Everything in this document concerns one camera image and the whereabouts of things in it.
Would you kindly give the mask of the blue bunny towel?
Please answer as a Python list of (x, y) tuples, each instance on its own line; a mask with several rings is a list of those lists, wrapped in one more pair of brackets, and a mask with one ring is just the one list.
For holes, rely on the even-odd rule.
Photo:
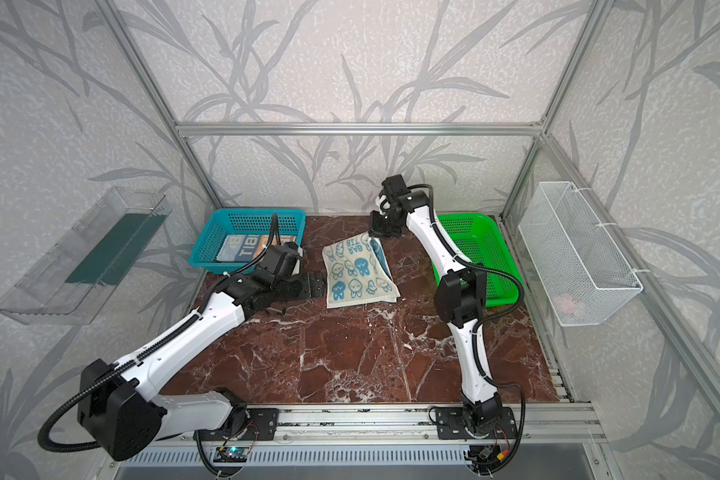
[(327, 308), (375, 302), (396, 303), (400, 297), (378, 238), (368, 232), (324, 246)]

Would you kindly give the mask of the striped multicolour rabbit towel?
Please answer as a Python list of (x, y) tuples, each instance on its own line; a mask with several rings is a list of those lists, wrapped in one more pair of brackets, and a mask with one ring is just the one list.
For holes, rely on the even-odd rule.
[(248, 263), (264, 250), (268, 241), (267, 234), (227, 235), (215, 260), (220, 263)]

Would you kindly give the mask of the teal plastic basket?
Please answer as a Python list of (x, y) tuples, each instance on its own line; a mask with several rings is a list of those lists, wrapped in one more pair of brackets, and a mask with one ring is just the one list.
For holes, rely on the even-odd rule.
[(213, 212), (196, 240), (189, 257), (189, 265), (210, 273), (222, 274), (247, 263), (220, 263), (215, 257), (227, 235), (269, 234), (273, 215), (278, 217), (278, 228), (283, 243), (294, 241), (300, 245), (306, 213), (299, 209), (226, 208)]

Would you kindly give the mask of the green plastic basket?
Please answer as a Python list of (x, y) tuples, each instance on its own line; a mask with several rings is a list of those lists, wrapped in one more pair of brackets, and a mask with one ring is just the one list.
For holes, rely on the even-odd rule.
[[(479, 213), (456, 213), (438, 216), (443, 230), (472, 262), (503, 271), (523, 282), (514, 258), (496, 221)], [(517, 301), (514, 283), (504, 277), (491, 275), (486, 280), (486, 306), (499, 307)]]

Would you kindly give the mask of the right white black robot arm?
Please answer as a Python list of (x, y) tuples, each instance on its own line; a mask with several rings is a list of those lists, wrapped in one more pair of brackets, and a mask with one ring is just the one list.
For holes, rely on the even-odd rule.
[(391, 238), (408, 229), (434, 264), (439, 278), (434, 305), (455, 341), (464, 422), (473, 435), (482, 437), (503, 417), (500, 391), (506, 387), (492, 378), (485, 349), (483, 326), (499, 317), (485, 313), (487, 278), (495, 275), (510, 281), (518, 301), (523, 300), (524, 290), (516, 277), (475, 264), (462, 253), (437, 217), (433, 196), (428, 184), (409, 186), (401, 175), (387, 177), (371, 212), (370, 233)]

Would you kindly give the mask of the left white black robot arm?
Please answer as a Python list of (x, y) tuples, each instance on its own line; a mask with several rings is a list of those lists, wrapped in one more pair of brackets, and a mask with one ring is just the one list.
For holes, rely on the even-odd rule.
[(305, 271), (301, 260), (293, 242), (268, 246), (250, 264), (219, 278), (197, 308), (151, 342), (113, 363), (89, 364), (79, 392), (41, 426), (39, 447), (53, 453), (101, 448), (122, 461), (155, 441), (190, 431), (239, 431), (246, 404), (230, 390), (185, 395), (162, 390), (204, 349), (256, 313), (325, 296), (325, 275)]

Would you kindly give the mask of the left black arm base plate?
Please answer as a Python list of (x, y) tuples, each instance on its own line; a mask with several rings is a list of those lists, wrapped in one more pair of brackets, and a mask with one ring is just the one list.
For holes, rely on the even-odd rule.
[(270, 441), (274, 439), (279, 410), (276, 408), (236, 409), (216, 431), (218, 440)]

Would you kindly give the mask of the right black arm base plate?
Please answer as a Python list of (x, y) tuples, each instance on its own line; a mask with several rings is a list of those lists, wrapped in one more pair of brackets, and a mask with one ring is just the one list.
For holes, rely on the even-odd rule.
[(514, 411), (505, 406), (499, 418), (484, 433), (467, 427), (462, 407), (431, 407), (430, 421), (436, 426), (440, 440), (514, 440), (518, 434), (518, 421)]

